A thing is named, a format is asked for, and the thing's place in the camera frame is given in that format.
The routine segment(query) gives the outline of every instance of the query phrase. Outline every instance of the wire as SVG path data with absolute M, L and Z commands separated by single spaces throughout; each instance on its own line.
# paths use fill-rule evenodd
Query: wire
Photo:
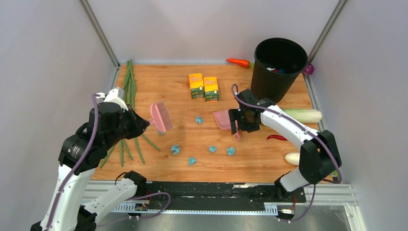
M 310 203 L 309 203 L 309 206 L 307 207 L 306 211 L 305 211 L 300 217 L 298 217 L 298 218 L 296 218 L 296 219 L 293 219 L 293 220 L 281 219 L 281 220 L 282 220 L 283 222 L 286 222 L 286 223 L 292 223 L 292 222 L 300 221 L 300 220 L 302 220 L 303 218 L 305 218 L 306 215 L 310 212 L 310 209 L 312 208 L 313 201 L 315 200 L 315 195 L 316 195 L 316 185 L 314 184 L 314 185 L 313 185 L 312 198 L 310 199 Z
M 170 204 L 170 200 L 171 200 L 170 199 L 170 194 L 168 194 L 166 192 L 156 192 L 156 193 L 152 193 L 152 194 L 149 194 L 149 195 L 146 195 L 146 196 L 131 197 L 131 198 L 127 199 L 127 201 L 128 200 L 140 200 L 140 199 L 144 199 L 144 198 L 148 198 L 148 197 L 152 197 L 152 196 L 157 196 L 157 195 L 166 195 L 168 197 L 167 204 L 162 209 L 160 209 L 157 213 L 149 215 L 149 216 L 138 217 L 138 219 L 149 219 L 149 218 L 154 218 L 154 217 L 160 215 L 168 207 L 168 205 Z M 129 217 L 121 218 L 121 219 L 114 220 L 112 222 L 109 222 L 109 223 L 106 223 L 106 224 L 103 224 L 103 225 L 98 225 L 98 227 L 110 225 L 110 224 L 117 223 L 117 222 L 124 221 L 124 220 L 128 220 L 128 219 L 130 219 L 130 218 Z
M 279 112 L 277 112 L 277 111 L 275 111 L 275 110 L 273 110 L 273 109 L 270 109 L 270 108 L 261 107 L 261 106 L 257 106 L 257 105 L 252 105 L 252 104 L 249 104 L 249 103 L 246 103 L 246 102 L 242 101 L 242 100 L 241 100 L 240 98 L 238 98 L 238 96 L 237 96 L 237 94 L 238 94 L 238 85 L 237 85 L 237 84 L 233 84 L 233 85 L 231 86 L 231 92 L 232 92 L 232 94 L 234 95 L 234 98 L 235 98 L 238 102 L 240 102 L 241 104 L 243 104 L 243 105 L 245 105 L 245 106 L 248 106 L 248 107 L 252 107 L 252 108 L 257 108 L 257 109 L 269 111 L 269 112 L 272 112 L 272 113 L 274 113 L 274 114 L 276 114 L 276 115 L 278 115 L 278 116 L 281 116 L 281 117 L 283 117 L 283 118 L 289 120 L 289 121 L 292 122 L 293 124 L 295 124 L 295 125 L 296 125 L 297 127 L 299 127 L 303 132 L 305 132 L 305 133 L 307 133 L 308 135 L 312 136 L 315 140 L 317 140 L 317 141 L 320 143 L 320 145 L 324 148 L 324 150 L 326 151 L 326 153 L 329 155 L 331 161 L 333 162 L 334 168 L 336 169 L 336 171 L 337 171 L 337 173 L 338 173 L 338 175 L 339 175 L 339 181 L 333 181 L 333 180 L 325 180 L 325 181 L 326 181 L 326 182 L 331 182 L 331 183 L 337 183 L 337 184 L 340 184 L 340 183 L 343 181 L 343 176 L 342 176 L 342 174 L 341 174 L 341 172 L 340 172 L 339 165 L 337 164 L 336 160 L 334 159 L 334 156 L 333 156 L 333 154 L 330 152 L 329 148 L 326 146 L 326 144 L 325 144 L 319 137 L 317 137 L 317 136 L 316 136 L 315 134 L 313 134 L 312 132 L 308 131 L 308 130 L 307 130 L 305 127 L 303 127 L 302 124 L 300 124 L 298 121 L 296 121 L 295 119 L 292 119 L 291 117 L 289 117 L 289 116 L 287 116 L 287 115 L 285 115 L 285 114 L 281 114 L 281 113 L 279 113 Z M 289 223 L 289 222 L 297 222 L 297 221 L 302 220 L 302 219 L 309 213 L 309 211 L 310 211 L 310 209 L 311 209 L 311 207 L 312 207 L 313 201 L 314 201 L 314 199 L 315 199 L 315 194 L 316 194 L 316 185 L 313 185 L 312 198 L 311 198 L 311 200 L 310 200 L 309 206 L 307 207 L 305 213 L 304 213 L 302 216 L 300 216 L 299 218 L 296 218 L 296 219 L 294 219 L 294 220 L 285 220 L 285 219 L 281 219 L 281 220 L 283 220 L 284 222 L 287 222 L 287 223 Z
M 122 175 L 125 175 L 126 173 L 127 173 L 127 172 L 122 172 L 121 174 L 119 174 L 119 176 L 116 177 L 116 179 L 115 179 L 115 185 L 116 185 L 117 179 L 119 179 L 119 177 L 121 177 Z
M 293 195 L 293 205 L 289 209 L 294 208 L 296 210 L 296 202 L 296 197 Z
M 252 105 L 252 104 L 249 104 L 249 103 L 246 103 L 246 102 L 242 101 L 242 100 L 241 100 L 240 98 L 238 98 L 238 96 L 237 96 L 237 94 L 238 94 L 238 85 L 237 85 L 237 84 L 233 84 L 233 85 L 231 86 L 231 91 L 232 91 L 232 94 L 234 95 L 235 99 L 236 99 L 238 102 L 240 102 L 241 104 L 243 104 L 243 105 L 245 105 L 245 106 L 248 106 L 248 107 L 257 108 L 257 109 L 265 110 L 265 111 L 268 111 L 268 112 L 272 112 L 272 113 L 274 113 L 274 114 L 276 114 L 276 115 L 278 115 L 278 116 L 281 116 L 281 117 L 283 117 L 283 118 L 289 120 L 289 121 L 292 122 L 293 124 L 295 124 L 295 125 L 296 125 L 297 127 L 299 127 L 303 132 L 307 133 L 308 135 L 310 135 L 311 137 L 313 137 L 315 140 L 317 140 L 317 141 L 320 143 L 320 145 L 324 148 L 324 150 L 327 152 L 327 154 L 329 155 L 331 161 L 333 162 L 334 168 L 336 169 L 337 173 L 339 174 L 339 181 L 333 181 L 333 183 L 334 183 L 334 182 L 335 182 L 335 183 L 341 183 L 341 182 L 343 181 L 343 176 L 342 176 L 342 174 L 341 174 L 341 172 L 340 172 L 339 165 L 337 164 L 336 160 L 334 159 L 334 156 L 333 156 L 333 154 L 330 152 L 329 148 L 326 146 L 326 144 L 325 144 L 319 137 L 317 137 L 317 136 L 316 136 L 315 134 L 313 134 L 312 132 L 308 131 L 305 127 L 302 126 L 302 124 L 300 124 L 299 122 L 297 122 L 295 119 L 292 119 L 291 117 L 289 117 L 289 116 L 287 116 L 287 115 L 285 115 L 285 114 L 281 114 L 280 112 L 275 111 L 275 110 L 270 109 L 270 108 L 261 107 L 261 106 L 257 106 L 257 105 Z
M 150 195 L 152 194 L 152 191 L 149 189 L 148 191 L 146 191 L 146 195 Z M 149 205 L 152 204 L 152 197 L 150 197 L 150 199 L 146 200 L 146 202 L 149 201 Z
M 99 114 L 98 104 L 96 103 L 96 97 L 97 96 L 99 96 L 99 95 L 98 94 L 92 94 L 92 102 L 93 102 L 93 109 L 94 109 L 95 118 L 94 118 L 94 121 L 93 121 L 93 129 L 92 129 L 92 134 L 90 136 L 89 142 L 88 142 L 87 147 L 85 148 L 84 153 L 82 154 L 82 156 L 76 162 L 76 164 L 71 169 L 71 171 L 69 171 L 69 173 L 66 175 L 65 179 L 61 183 L 60 187 L 58 188 L 58 192 L 55 195 L 54 202 L 52 203 L 51 210 L 50 210 L 50 216 L 48 217 L 48 222 L 47 222 L 47 225 L 45 226 L 44 231 L 47 231 L 47 230 L 50 229 L 50 225 L 52 224 L 52 221 L 54 219 L 55 211 L 57 209 L 57 205 L 58 205 L 58 202 L 60 200 L 61 194 L 62 194 L 62 192 L 64 192 L 64 187 L 66 186 L 66 184 L 68 183 L 69 179 L 74 174 L 74 172 L 78 169 L 79 165 L 81 165 L 82 161 L 84 161 L 84 159 L 87 156 L 90 148 L 92 147 L 93 141 L 95 140 L 96 131 L 97 131 L 97 128 L 98 128 L 98 118 L 99 118 L 98 117 L 98 114 Z

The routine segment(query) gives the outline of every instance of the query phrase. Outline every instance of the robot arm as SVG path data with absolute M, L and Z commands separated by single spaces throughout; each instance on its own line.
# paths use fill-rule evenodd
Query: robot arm
M 104 101 L 97 105 L 98 124 L 92 146 L 62 191 L 63 180 L 79 162 L 94 129 L 95 110 L 89 113 L 89 122 L 82 125 L 74 135 L 67 138 L 61 148 L 58 161 L 58 179 L 55 191 L 44 219 L 31 227 L 31 231 L 92 231 L 97 224 L 119 203 L 135 196 L 144 195 L 146 178 L 136 172 L 125 174 L 112 189 L 96 200 L 81 205 L 86 186 L 107 151 L 121 139 L 140 136 L 150 125 L 138 116 L 122 100 L 123 90 L 115 88 L 107 95 L 98 93 Z
M 259 125 L 264 124 L 284 136 L 300 151 L 299 167 L 275 181 L 278 187 L 278 198 L 289 198 L 294 190 L 308 184 L 317 184 L 335 171 L 329 154 L 317 139 L 323 141 L 337 165 L 341 166 L 337 144 L 331 132 L 327 130 L 318 132 L 301 124 L 270 99 L 258 100 L 249 89 L 237 93 L 236 98 L 239 108 L 229 110 L 232 134 L 235 134 L 237 129 L 247 132 L 257 131 L 260 129 Z

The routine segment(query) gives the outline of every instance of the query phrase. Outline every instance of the pink dustpan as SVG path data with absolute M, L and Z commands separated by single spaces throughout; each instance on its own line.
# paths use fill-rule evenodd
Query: pink dustpan
M 231 123 L 229 120 L 230 116 L 228 114 L 228 110 L 214 112 L 213 114 L 219 129 L 221 129 L 222 131 L 231 131 Z M 237 141 L 241 139 L 241 136 L 238 132 L 236 132 L 233 136 Z

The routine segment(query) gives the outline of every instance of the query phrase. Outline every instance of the white radish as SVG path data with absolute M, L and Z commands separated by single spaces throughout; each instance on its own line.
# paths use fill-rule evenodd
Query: white radish
M 285 160 L 291 165 L 299 166 L 300 153 L 288 153 L 285 156 Z

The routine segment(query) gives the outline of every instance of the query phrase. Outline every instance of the orange carrot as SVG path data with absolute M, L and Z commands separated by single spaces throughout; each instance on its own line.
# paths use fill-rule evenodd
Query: orange carrot
M 227 62 L 236 64 L 236 65 L 240 65 L 245 68 L 254 67 L 252 63 L 250 63 L 248 60 L 245 60 L 245 59 L 227 59 Z

